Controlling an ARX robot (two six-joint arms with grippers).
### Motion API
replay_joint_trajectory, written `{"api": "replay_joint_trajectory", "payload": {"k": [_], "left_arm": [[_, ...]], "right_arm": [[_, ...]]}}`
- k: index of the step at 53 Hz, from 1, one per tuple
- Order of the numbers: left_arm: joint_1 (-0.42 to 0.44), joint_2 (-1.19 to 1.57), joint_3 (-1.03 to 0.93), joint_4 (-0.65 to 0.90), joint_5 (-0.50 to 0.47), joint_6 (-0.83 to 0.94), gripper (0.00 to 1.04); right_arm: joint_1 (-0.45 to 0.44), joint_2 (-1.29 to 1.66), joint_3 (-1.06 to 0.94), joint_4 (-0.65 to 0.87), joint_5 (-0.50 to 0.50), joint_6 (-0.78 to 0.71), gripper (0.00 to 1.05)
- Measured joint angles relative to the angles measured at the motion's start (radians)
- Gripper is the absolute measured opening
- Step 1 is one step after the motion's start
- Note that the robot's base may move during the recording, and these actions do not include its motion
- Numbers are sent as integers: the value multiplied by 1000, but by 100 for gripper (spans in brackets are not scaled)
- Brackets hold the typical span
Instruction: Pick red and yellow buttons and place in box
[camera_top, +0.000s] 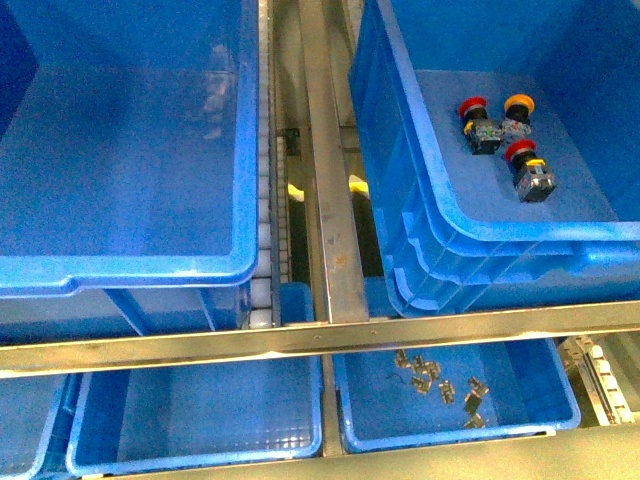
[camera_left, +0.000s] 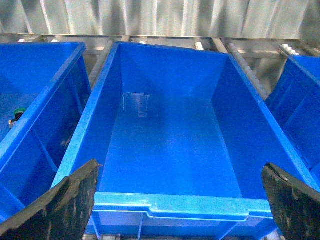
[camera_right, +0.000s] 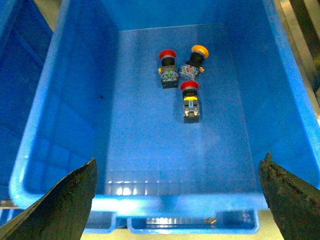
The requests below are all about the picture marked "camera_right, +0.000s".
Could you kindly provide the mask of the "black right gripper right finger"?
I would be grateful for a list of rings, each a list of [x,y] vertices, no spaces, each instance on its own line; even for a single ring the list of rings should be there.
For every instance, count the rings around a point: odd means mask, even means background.
[[[320,190],[272,161],[267,152],[258,164],[267,206],[285,240],[320,238]]]

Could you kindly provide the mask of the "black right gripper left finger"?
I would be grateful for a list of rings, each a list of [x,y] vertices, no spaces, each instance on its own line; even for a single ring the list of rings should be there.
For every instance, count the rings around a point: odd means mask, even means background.
[[[69,173],[30,207],[0,228],[2,240],[79,240],[98,181],[94,158]]]

